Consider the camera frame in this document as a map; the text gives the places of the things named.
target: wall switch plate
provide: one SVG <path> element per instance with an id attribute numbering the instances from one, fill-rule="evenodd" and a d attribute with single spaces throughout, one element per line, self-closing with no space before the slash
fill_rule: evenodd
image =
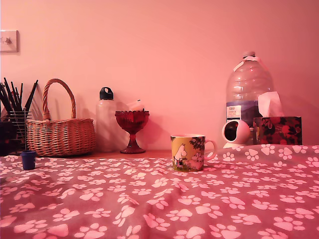
<path id="1" fill-rule="evenodd" d="M 1 52 L 18 52 L 17 36 L 18 31 L 0 31 Z"/>

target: red glass goblet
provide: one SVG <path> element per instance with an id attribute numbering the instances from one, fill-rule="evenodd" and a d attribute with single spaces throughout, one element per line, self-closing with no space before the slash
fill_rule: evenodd
<path id="1" fill-rule="evenodd" d="M 128 146 L 121 150 L 121 153 L 134 154 L 144 153 L 145 150 L 138 146 L 136 142 L 136 133 L 140 131 L 149 120 L 148 111 L 116 111 L 115 117 L 119 126 L 130 134 Z"/>

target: floral tissue box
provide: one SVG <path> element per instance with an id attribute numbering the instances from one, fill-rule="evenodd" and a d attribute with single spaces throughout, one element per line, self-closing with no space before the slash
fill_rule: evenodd
<path id="1" fill-rule="evenodd" d="M 301 117 L 254 118 L 254 144 L 303 144 Z"/>

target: basket handle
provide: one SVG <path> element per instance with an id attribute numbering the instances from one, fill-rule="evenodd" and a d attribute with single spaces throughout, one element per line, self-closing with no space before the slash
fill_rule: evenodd
<path id="1" fill-rule="evenodd" d="M 75 110 L 75 99 L 74 99 L 74 95 L 72 94 L 70 88 L 68 87 L 68 85 L 66 83 L 64 83 L 63 81 L 61 81 L 60 79 L 51 79 L 49 80 L 45 87 L 44 87 L 44 91 L 43 91 L 43 102 L 42 102 L 42 109 L 43 109 L 43 119 L 44 120 L 50 120 L 50 111 L 48 109 L 48 91 L 49 91 L 49 87 L 50 85 L 52 85 L 53 83 L 59 83 L 61 84 L 66 91 L 68 92 L 70 98 L 71 98 L 71 103 L 72 103 L 72 113 L 71 113 L 71 119 L 75 119 L 76 117 L 76 110 Z"/>

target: small blue cup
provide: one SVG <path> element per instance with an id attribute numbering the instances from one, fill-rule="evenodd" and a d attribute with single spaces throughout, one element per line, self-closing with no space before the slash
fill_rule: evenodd
<path id="1" fill-rule="evenodd" d="M 24 170 L 35 169 L 35 151 L 23 151 L 20 155 L 22 157 L 22 165 Z"/>

